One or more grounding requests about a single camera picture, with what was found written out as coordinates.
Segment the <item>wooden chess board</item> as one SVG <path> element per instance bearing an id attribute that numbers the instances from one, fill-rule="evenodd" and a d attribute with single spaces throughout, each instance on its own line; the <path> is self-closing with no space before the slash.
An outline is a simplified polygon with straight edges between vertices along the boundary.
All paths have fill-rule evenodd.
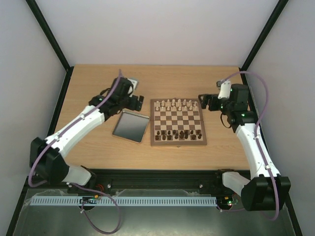
<path id="1" fill-rule="evenodd" d="M 150 100 L 150 135 L 153 147 L 181 147 L 181 146 L 205 146 L 207 137 L 203 114 L 198 99 L 193 98 L 169 98 Z M 166 140 L 162 140 L 161 131 L 165 131 Z M 171 140 L 167 139 L 167 131 L 171 131 Z M 188 130 L 187 139 L 179 140 L 180 131 Z M 160 131 L 160 139 L 155 140 L 157 131 Z M 191 135 L 196 135 L 196 140 L 191 140 Z"/>

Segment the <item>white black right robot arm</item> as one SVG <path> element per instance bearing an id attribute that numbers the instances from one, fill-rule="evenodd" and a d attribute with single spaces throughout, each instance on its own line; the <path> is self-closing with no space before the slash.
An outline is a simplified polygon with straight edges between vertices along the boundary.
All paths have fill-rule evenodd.
<path id="1" fill-rule="evenodd" d="M 215 180 L 219 192 L 233 190 L 241 197 L 247 211 L 279 211 L 291 187 L 288 177 L 281 176 L 272 162 L 261 137 L 258 120 L 248 110 L 249 87 L 224 82 L 218 94 L 200 94 L 202 109 L 220 111 L 242 144 L 251 178 L 236 171 L 225 171 Z"/>

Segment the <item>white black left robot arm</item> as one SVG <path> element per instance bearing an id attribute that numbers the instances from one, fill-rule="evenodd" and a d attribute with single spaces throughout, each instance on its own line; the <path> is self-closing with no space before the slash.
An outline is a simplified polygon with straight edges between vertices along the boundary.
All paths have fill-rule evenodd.
<path id="1" fill-rule="evenodd" d="M 111 87 L 94 96 L 83 111 L 61 130 L 31 142 L 30 187 L 67 182 L 84 186 L 93 180 L 93 173 L 83 166 L 67 164 L 66 157 L 75 145 L 94 128 L 124 109 L 140 111 L 143 96 L 134 95 L 139 82 L 122 75 L 114 79 Z"/>

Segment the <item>metal tin tray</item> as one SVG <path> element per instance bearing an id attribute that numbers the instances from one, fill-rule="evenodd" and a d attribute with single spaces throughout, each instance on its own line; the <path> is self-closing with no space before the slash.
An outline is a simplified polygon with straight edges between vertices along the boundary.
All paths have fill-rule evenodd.
<path id="1" fill-rule="evenodd" d="M 143 141 L 149 122 L 149 116 L 122 111 L 113 129 L 112 135 L 123 140 L 140 144 Z"/>

